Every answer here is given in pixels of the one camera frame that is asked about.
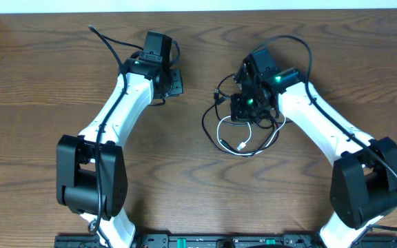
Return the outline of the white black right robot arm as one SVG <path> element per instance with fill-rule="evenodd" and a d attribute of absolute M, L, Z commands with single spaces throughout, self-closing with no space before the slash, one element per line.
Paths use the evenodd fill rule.
<path fill-rule="evenodd" d="M 378 221 L 397 208 L 397 144 L 374 139 L 342 117 L 297 69 L 243 65 L 234 76 L 231 119 L 254 122 L 270 116 L 290 119 L 332 165 L 334 210 L 313 241 L 317 247 L 353 247 Z"/>

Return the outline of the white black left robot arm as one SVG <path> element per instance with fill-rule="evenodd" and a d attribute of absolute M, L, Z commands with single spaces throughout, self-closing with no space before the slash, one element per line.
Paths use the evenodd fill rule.
<path fill-rule="evenodd" d="M 57 144 L 57 202 L 80 215 L 100 245 L 135 247 L 136 227 L 124 202 L 128 191 L 123 150 L 137 119 L 154 99 L 183 93 L 178 68 L 128 59 L 96 118 L 78 136 Z"/>

